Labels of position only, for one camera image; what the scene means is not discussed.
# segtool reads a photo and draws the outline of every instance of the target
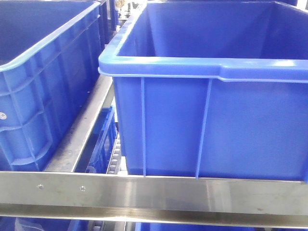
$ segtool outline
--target shelving rack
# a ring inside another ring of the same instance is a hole
[[[0,216],[308,228],[305,182],[73,173],[113,98],[101,76],[45,172],[0,172]]]

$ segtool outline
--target stainless steel rail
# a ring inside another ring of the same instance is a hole
[[[308,228],[299,181],[0,172],[0,216]]]
[[[100,76],[75,123],[59,145],[45,171],[74,172],[102,107],[114,97],[112,78]]]

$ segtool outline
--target metal bar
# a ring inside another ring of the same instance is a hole
[[[100,76],[82,111],[60,143],[48,172],[74,172],[103,106],[110,106],[114,97],[112,78]]]
[[[0,216],[308,228],[300,181],[0,172]]]

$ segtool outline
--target plastic crate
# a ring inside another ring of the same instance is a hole
[[[1,231],[88,231],[86,220],[0,218]]]
[[[128,172],[307,180],[308,13],[272,1],[138,9],[99,57]]]
[[[254,231],[252,227],[136,223],[135,231]]]
[[[93,133],[97,134],[98,138],[96,139],[97,142],[87,168],[88,173],[107,172],[111,153],[117,137],[115,107],[103,108],[99,117],[103,121],[103,125],[96,125],[93,130]]]
[[[43,170],[70,128],[99,76],[99,5],[0,1],[0,170]]]

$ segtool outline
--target screw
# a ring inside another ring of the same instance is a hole
[[[0,119],[6,119],[6,114],[3,112],[0,112]]]
[[[86,190],[86,187],[85,187],[85,186],[81,186],[81,187],[80,187],[80,190],[81,190],[82,192],[84,192],[84,191]]]

